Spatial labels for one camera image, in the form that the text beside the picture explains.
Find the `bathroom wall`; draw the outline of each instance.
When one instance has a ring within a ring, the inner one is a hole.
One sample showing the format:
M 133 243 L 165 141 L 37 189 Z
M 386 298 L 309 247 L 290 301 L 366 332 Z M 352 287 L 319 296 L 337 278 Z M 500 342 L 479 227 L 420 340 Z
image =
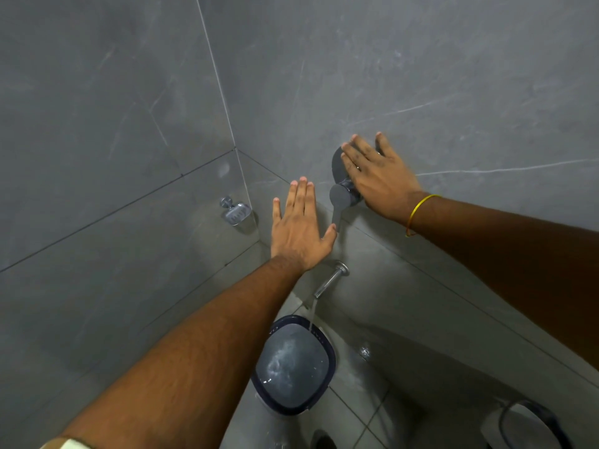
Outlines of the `bathroom wall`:
M 225 287 L 214 274 L 258 233 L 221 218 L 223 196 L 248 197 L 197 0 L 0 11 L 0 445 L 26 447 L 124 371 L 107 359 L 134 362 L 123 350 L 147 349 L 165 311 Z
M 328 223 L 333 151 L 378 130 L 430 191 L 599 229 L 597 0 L 200 5 L 264 242 L 272 197 L 301 175 Z M 550 407 L 577 447 L 599 441 L 599 372 L 445 253 L 361 205 L 331 258 L 352 270 L 327 300 L 353 325 L 334 329 L 381 347 L 373 363 L 394 385 L 408 339 Z

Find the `forearm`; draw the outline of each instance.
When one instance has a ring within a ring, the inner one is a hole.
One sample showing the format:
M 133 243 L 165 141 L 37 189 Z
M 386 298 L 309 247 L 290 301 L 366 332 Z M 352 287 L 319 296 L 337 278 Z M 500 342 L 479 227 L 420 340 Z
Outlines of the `forearm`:
M 438 197 L 412 229 L 599 368 L 598 233 Z
M 98 448 L 218 447 L 302 272 L 270 260 L 165 336 L 64 434 Z

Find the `bathroom floor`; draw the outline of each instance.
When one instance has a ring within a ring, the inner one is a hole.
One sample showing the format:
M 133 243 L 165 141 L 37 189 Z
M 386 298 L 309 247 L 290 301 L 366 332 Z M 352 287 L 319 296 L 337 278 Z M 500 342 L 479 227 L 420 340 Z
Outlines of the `bathroom floor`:
M 308 310 L 291 294 L 277 318 L 294 313 L 307 316 Z M 341 337 L 318 318 L 315 324 L 328 336 L 337 354 L 337 370 L 325 394 L 311 410 L 285 418 L 269 410 L 249 382 L 222 449 L 307 449 L 317 430 L 328 433 L 339 449 L 406 447 L 408 431 L 413 427 L 409 408 Z

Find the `water stream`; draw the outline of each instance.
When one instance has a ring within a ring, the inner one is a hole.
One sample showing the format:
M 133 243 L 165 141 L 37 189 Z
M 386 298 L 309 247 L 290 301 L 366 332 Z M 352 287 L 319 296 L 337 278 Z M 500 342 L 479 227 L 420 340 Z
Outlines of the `water stream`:
M 308 332 L 312 332 L 312 324 L 314 322 L 314 312 L 316 312 L 316 304 L 318 304 L 318 299 L 315 299 L 312 303 L 312 307 L 310 309 L 310 314 L 308 315 L 308 320 L 310 320 L 310 325 L 308 326 Z

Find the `finger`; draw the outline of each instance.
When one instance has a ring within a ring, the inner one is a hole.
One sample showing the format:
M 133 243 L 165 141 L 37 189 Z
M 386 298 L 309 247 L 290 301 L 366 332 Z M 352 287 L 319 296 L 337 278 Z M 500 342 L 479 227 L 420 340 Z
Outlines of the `finger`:
M 273 199 L 273 224 L 276 224 L 281 220 L 281 200 L 279 197 Z
M 345 165 L 349 177 L 352 179 L 353 183 L 356 184 L 356 178 L 359 176 L 360 171 L 345 152 L 341 153 L 341 160 L 343 161 L 343 165 Z
M 298 186 L 298 191 L 295 196 L 294 214 L 303 215 L 304 214 L 304 206 L 305 206 L 305 191 L 306 191 L 306 187 L 308 186 L 308 178 L 306 178 L 305 176 L 302 176 L 299 179 L 299 183 L 300 184 Z
M 335 226 L 335 224 L 331 224 L 326 229 L 325 236 L 322 237 L 322 245 L 326 249 L 326 255 L 330 254 L 331 251 L 333 250 L 333 244 L 335 243 L 336 239 L 337 239 L 337 227 Z
M 298 182 L 296 180 L 291 181 L 289 186 L 289 194 L 287 195 L 287 203 L 285 204 L 285 216 L 291 214 L 295 204 L 295 194 L 298 190 Z
M 364 157 L 370 160 L 370 162 L 376 162 L 380 159 L 380 154 L 376 152 L 376 150 L 371 147 L 360 135 L 352 135 L 352 143 L 357 146 L 358 150 L 360 150 Z
M 356 167 L 360 168 L 360 170 L 364 170 L 366 167 L 368 167 L 368 160 L 362 155 L 361 152 L 359 152 L 349 143 L 343 143 L 341 145 L 341 149 L 349 156 Z
M 383 134 L 382 132 L 376 133 L 376 142 L 378 143 L 378 147 L 383 152 L 383 155 L 385 157 L 395 157 L 397 159 L 400 158 L 397 155 L 397 153 L 393 151 L 393 148 L 391 148 L 391 145 L 389 144 L 387 137 L 385 137 L 385 134 Z
M 305 208 L 304 215 L 316 218 L 316 188 L 313 182 L 308 182 L 305 190 Z

